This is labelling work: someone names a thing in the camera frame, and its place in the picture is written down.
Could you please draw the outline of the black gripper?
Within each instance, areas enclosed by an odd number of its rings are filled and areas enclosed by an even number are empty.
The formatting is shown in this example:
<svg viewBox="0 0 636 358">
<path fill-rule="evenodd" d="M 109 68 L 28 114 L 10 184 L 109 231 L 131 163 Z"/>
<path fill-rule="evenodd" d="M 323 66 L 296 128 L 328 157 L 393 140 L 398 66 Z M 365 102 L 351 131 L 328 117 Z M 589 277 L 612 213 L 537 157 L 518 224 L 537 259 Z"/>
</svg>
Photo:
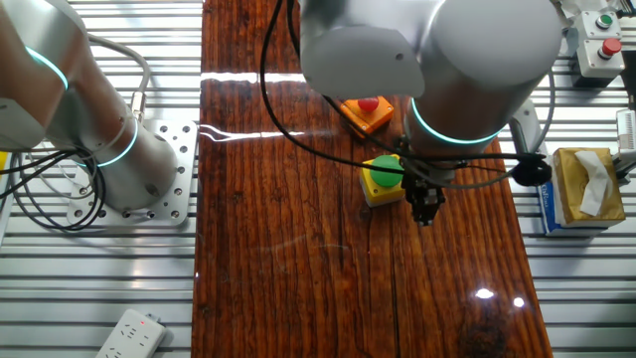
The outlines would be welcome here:
<svg viewBox="0 0 636 358">
<path fill-rule="evenodd" d="M 446 201 L 442 188 L 407 170 L 404 171 L 401 187 L 411 205 L 413 220 L 419 226 L 431 226 L 439 206 Z"/>
</svg>

